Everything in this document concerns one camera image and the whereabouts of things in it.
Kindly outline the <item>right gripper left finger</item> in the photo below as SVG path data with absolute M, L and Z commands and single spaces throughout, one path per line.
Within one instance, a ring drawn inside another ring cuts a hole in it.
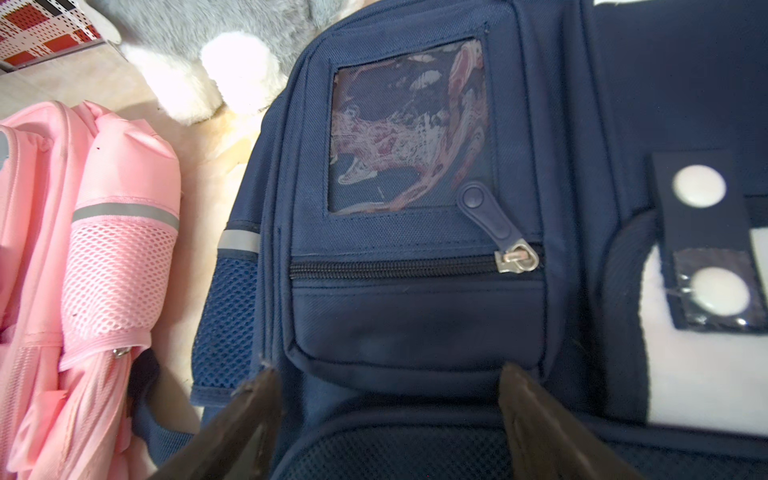
M 146 410 L 152 479 L 268 479 L 281 428 L 282 381 L 266 366 L 243 382 L 229 404 L 197 434 L 167 430 Z

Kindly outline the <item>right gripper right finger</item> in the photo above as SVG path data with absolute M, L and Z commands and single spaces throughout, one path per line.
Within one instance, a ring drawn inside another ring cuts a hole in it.
M 516 364 L 501 370 L 499 408 L 516 479 L 642 477 Z

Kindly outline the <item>navy blue backpack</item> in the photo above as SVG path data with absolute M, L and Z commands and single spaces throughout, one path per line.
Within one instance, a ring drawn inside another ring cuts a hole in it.
M 765 2 L 379 1 L 301 52 L 217 245 L 201 429 L 273 366 L 268 479 L 516 479 L 507 363 L 640 479 L 766 477 Z

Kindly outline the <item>navy zipper pull tab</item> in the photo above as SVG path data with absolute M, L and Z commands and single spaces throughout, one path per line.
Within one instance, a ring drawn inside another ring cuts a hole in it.
M 496 244 L 494 257 L 500 273 L 522 274 L 539 267 L 539 255 L 485 184 L 479 181 L 462 184 L 457 190 L 456 204 Z

